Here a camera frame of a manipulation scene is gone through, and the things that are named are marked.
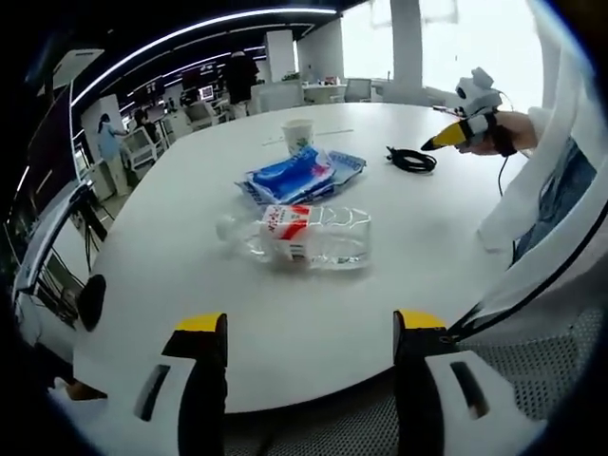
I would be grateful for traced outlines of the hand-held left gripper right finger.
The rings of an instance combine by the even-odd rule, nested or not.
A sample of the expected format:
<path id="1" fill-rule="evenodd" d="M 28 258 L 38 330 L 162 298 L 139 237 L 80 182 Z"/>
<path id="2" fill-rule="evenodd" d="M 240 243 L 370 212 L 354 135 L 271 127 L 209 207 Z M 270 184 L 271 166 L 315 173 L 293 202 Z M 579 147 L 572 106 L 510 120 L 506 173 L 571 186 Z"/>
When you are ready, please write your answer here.
<path id="1" fill-rule="evenodd" d="M 393 314 L 394 396 L 401 455 L 519 455 L 545 421 L 516 405 L 513 386 L 461 351 L 430 313 Z"/>

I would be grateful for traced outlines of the person's right hand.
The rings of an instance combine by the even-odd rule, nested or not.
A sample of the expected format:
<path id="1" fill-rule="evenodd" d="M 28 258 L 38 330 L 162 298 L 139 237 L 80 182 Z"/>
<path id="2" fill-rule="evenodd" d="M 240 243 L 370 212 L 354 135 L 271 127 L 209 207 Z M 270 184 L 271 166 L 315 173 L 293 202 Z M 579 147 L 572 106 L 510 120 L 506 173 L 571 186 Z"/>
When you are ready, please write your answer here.
<path id="1" fill-rule="evenodd" d="M 526 114 L 520 112 L 498 111 L 495 113 L 497 125 L 503 126 L 509 133 L 510 140 L 516 150 L 532 149 L 538 144 L 533 124 Z M 456 146 L 461 154 L 478 156 L 500 155 L 495 143 L 488 132 L 475 143 L 459 144 Z"/>

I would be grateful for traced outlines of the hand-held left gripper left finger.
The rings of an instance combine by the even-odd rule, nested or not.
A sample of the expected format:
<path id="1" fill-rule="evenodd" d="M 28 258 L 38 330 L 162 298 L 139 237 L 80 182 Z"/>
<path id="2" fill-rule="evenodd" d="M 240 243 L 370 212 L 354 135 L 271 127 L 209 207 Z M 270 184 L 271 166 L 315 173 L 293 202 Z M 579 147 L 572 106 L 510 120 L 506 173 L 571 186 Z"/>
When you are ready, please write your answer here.
<path id="1" fill-rule="evenodd" d="M 228 322 L 225 313 L 184 318 L 172 331 L 161 356 L 191 360 L 180 393 L 171 407 L 177 413 L 179 455 L 222 455 L 227 398 Z"/>

